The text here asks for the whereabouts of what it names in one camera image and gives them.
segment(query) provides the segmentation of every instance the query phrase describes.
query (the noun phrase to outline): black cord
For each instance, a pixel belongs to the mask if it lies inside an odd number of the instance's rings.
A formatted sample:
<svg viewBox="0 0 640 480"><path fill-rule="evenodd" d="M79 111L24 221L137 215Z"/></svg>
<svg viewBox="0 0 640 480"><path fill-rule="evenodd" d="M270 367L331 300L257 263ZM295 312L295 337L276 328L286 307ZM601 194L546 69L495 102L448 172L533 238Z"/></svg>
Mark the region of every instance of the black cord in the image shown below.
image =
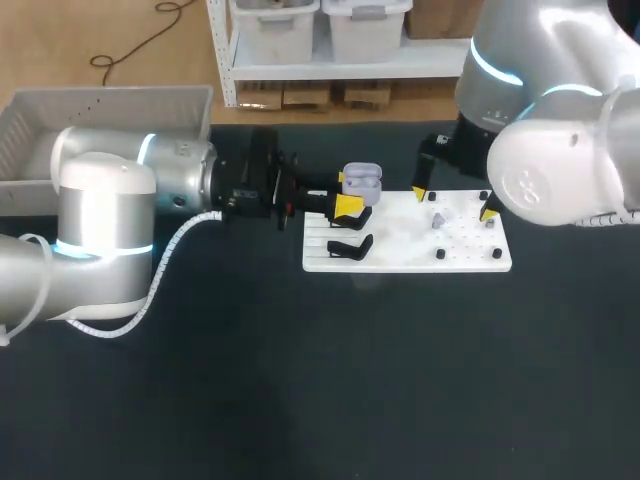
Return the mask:
<svg viewBox="0 0 640 480"><path fill-rule="evenodd" d="M135 47L133 50L131 50L129 53L127 53L124 57L119 58L118 60L114 60L113 57L111 57L109 55L96 55L95 57L92 57L91 60L89 60L89 63L91 64L92 67L106 68L107 69L107 71L104 72L104 76L102 77L102 86L103 87L107 86L107 80L109 79L109 75L111 75L111 70L113 70L113 67L115 67L119 63L124 62L127 58L129 58L131 55L136 53L138 50L140 50L146 44L148 44L149 42L155 40L156 38L158 38L163 33L166 33L169 30L171 30L173 27L175 27L176 24L182 18L182 10L187 8L188 6L192 5L195 2L196 2L196 0L189 0L187 3L184 3L182 5L179 5L179 4L175 3L175 2L160 2L160 3L156 4L156 6L154 8L155 8L156 12L158 12L158 13L178 12L178 15L176 16L176 18L173 20L173 22L171 22L171 24L168 27L163 28L158 33L156 33L156 34L152 35L151 37L147 38L144 42L142 42L140 45Z"/></svg>

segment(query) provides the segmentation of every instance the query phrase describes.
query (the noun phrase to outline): white pegboard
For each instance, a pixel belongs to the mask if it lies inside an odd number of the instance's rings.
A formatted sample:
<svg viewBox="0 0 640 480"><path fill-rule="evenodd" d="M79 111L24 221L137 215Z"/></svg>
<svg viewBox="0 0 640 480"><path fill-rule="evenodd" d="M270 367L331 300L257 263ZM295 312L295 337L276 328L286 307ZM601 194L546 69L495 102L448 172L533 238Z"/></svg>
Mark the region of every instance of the white pegboard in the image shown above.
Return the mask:
<svg viewBox="0 0 640 480"><path fill-rule="evenodd" d="M436 200L418 203L413 192L382 192L380 203L362 231L332 227L321 214L307 213L304 224L302 266L307 272L346 273L477 273L508 272L511 254L502 219L487 228L479 219L484 202L481 191L436 192ZM446 224L433 229L440 213ZM332 258L327 242L337 240L359 246L373 234L369 254L360 262ZM493 258L495 249L502 257ZM446 257L439 260L437 251Z"/></svg>

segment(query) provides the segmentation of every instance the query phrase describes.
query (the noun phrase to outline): hole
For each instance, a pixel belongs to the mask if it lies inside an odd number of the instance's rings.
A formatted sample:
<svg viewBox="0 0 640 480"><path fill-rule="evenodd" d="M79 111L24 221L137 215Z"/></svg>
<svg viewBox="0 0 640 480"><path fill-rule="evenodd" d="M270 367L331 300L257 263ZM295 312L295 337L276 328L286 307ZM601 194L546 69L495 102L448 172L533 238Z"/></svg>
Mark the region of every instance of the hole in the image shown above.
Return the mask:
<svg viewBox="0 0 640 480"><path fill-rule="evenodd" d="M173 197L173 204L178 208L182 208L187 204L187 201L182 197Z"/></svg>

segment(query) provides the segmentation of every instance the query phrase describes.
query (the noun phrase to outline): storage bin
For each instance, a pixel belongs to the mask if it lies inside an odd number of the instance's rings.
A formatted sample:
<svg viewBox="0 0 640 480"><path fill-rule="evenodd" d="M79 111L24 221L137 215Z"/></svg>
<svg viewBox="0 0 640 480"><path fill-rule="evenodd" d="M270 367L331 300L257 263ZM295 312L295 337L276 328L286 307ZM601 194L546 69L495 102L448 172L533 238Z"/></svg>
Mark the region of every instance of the storage bin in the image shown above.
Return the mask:
<svg viewBox="0 0 640 480"><path fill-rule="evenodd" d="M311 61L313 16L320 0L232 0L231 9L253 63Z"/></svg>
<svg viewBox="0 0 640 480"><path fill-rule="evenodd" d="M58 214L51 151L67 127L207 140L210 86L18 90L0 113L0 217Z"/></svg>
<svg viewBox="0 0 640 480"><path fill-rule="evenodd" d="M400 47L404 14L412 6L413 0L322 0L336 62L387 60Z"/></svg>

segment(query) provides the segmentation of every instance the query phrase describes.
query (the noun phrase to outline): cable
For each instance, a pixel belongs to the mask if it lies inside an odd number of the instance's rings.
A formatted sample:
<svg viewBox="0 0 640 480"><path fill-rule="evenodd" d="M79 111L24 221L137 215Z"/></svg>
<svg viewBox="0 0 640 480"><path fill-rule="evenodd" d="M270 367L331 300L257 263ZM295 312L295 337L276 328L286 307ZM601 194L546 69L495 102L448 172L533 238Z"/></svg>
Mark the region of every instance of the cable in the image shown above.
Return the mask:
<svg viewBox="0 0 640 480"><path fill-rule="evenodd" d="M47 243L47 241L42 238L40 235L33 235L31 233L27 233L20 237L20 240L25 242L30 239L35 238L38 240L40 245L42 246L42 254L44 255L44 270L42 271L42 281L40 282L40 290L38 291L38 296L36 297L36 301L27 313L27 316L24 317L22 322L18 324L10 332L7 332L6 327L4 325L0 325L0 347L7 347L13 337L22 332L25 328L27 328L36 317L40 314L42 307L47 301L49 297L49 291L51 290L51 264L53 263L53 253L51 252L51 245Z"/></svg>
<svg viewBox="0 0 640 480"><path fill-rule="evenodd" d="M107 69L107 71L104 72L104 76L102 77L102 86L103 87L107 86L107 80L109 79L109 75L111 75L111 71L113 70L113 67L115 67L119 63L124 62L127 58L129 58L131 55L136 53L142 47L144 47L148 43L150 43L153 40L155 40L156 38L158 38L160 35L168 32L173 27L175 27L176 24L182 18L182 10L184 10L185 8L187 8L190 5L193 5L195 2L196 2L196 0L189 0L187 3L184 3L182 5L179 5L179 4L175 3L175 2L160 2L160 3L156 4L154 8L155 8L155 11L158 12L158 13L178 12L178 15L176 15L176 18L173 20L173 22L171 22L171 24L169 26L163 28L158 33L156 33L156 34L152 35L151 37L147 38L144 42L139 44L137 47L135 47L133 50L131 50L129 53L127 53L124 57L119 58L118 60L114 60L113 57L111 57L109 55L96 55L95 57L91 57L91 60L89 60L89 64L92 67L106 68Z"/></svg>
<svg viewBox="0 0 640 480"><path fill-rule="evenodd" d="M158 291L158 287L160 286L160 280L162 280L162 275L164 274L164 271L167 268L169 259L171 258L171 255L173 254L176 246L178 245L178 242L189 230L191 230L196 225L202 222L207 222L212 220L222 221L222 213L207 212L207 213L201 213L200 215L196 215L195 217L188 220L184 225L182 225L182 227L180 227L180 229L178 229L178 231L173 235L173 237L171 238L171 241L169 242L169 245L167 245L166 250L162 254L162 258L160 259L160 264L158 265L156 274L153 277L153 281L151 282L151 288L149 289L149 295L147 296L147 301L144 304L144 307L142 307L140 311L136 314L136 316L133 317L131 321L127 323L124 327L118 328L117 330L104 331L104 330L98 330L96 328L91 328L88 325L85 325L84 323L79 322L77 320L67 320L67 323L72 327L77 328L81 332L86 333L87 335L91 335L93 337L98 337L98 338L104 338L104 339L118 338L129 333L136 326L138 326L142 318L147 313L147 310L151 306L151 302L153 302L153 297L155 296L156 292Z"/></svg>
<svg viewBox="0 0 640 480"><path fill-rule="evenodd" d="M596 217L587 218L576 223L578 227L617 227L619 225L638 225L640 224L640 212L631 212L631 221L626 221L617 213L609 213L606 215L598 215Z"/></svg>

